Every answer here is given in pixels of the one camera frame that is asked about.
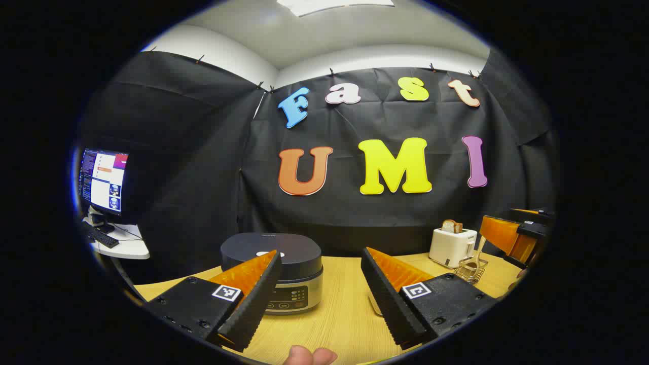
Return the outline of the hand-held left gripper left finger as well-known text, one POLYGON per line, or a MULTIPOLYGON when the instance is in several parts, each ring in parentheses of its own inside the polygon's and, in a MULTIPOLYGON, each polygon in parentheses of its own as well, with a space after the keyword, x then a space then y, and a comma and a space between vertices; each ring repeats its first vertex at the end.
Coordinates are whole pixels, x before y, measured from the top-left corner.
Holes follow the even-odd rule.
POLYGON ((273 250, 209 280, 188 276, 145 308, 190 337, 241 352, 257 331, 281 272, 281 256, 273 250))

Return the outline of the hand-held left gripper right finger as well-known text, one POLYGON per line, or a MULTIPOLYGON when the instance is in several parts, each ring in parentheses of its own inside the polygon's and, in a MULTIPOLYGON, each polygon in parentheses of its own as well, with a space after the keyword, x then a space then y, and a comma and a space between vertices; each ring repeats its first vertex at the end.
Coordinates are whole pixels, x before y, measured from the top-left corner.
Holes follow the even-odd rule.
POLYGON ((370 247, 362 252, 361 269, 403 350, 443 337, 497 303, 454 273, 433 276, 370 247))

